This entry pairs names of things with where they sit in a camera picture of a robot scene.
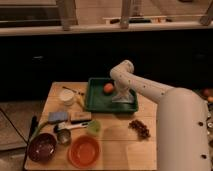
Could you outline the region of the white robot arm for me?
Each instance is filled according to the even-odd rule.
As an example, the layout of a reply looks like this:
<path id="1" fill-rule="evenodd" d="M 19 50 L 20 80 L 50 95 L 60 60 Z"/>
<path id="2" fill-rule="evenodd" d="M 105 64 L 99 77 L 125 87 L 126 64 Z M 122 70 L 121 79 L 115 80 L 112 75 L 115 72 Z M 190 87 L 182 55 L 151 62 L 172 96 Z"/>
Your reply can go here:
<path id="1" fill-rule="evenodd" d="M 157 104 L 157 171 L 211 171 L 207 103 L 192 90 L 145 79 L 133 72 L 129 60 L 110 70 L 117 89 L 113 100 L 128 97 L 132 89 Z"/>

